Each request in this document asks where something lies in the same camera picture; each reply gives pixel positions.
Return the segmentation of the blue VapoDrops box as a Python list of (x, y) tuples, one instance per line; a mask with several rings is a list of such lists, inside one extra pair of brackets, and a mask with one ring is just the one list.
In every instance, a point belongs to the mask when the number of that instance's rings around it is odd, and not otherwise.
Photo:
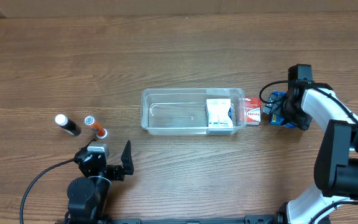
[(282, 126), (282, 127), (286, 127), (286, 128), (292, 128), (295, 129), (296, 126), (291, 123), (285, 122), (285, 118), (283, 117), (283, 113), (282, 113), (282, 105), (283, 102), (285, 101), (285, 97), (286, 97), (286, 93), (281, 92), (281, 91), (273, 91), (270, 96), (269, 96), (269, 101), (275, 101), (275, 100), (281, 100), (277, 103), (275, 103), (272, 106), (272, 109), (270, 110), (270, 125), (274, 125), (274, 126)]

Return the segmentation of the white medicine box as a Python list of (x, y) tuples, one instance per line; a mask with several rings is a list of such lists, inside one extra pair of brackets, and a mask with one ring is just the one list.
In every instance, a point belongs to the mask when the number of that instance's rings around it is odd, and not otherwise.
[(207, 99), (206, 110), (209, 128), (232, 128), (232, 106), (229, 98)]

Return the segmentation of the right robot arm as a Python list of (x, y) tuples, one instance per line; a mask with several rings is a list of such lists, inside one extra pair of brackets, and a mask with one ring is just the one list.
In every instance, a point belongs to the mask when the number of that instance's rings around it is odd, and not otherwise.
[(272, 93), (264, 111), (306, 131), (316, 121), (324, 137), (314, 164), (314, 182), (284, 203), (273, 223), (329, 223), (342, 205), (358, 206), (358, 116), (325, 83), (292, 80), (286, 94)]

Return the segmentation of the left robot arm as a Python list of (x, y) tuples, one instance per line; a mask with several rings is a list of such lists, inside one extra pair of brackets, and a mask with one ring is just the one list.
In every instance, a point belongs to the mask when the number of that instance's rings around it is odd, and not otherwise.
[(92, 140), (74, 156), (83, 177), (73, 180), (67, 188), (68, 212), (66, 223), (112, 223), (104, 213), (109, 189), (114, 181), (123, 181), (134, 173), (131, 142), (121, 155), (121, 165), (108, 165), (108, 144)]

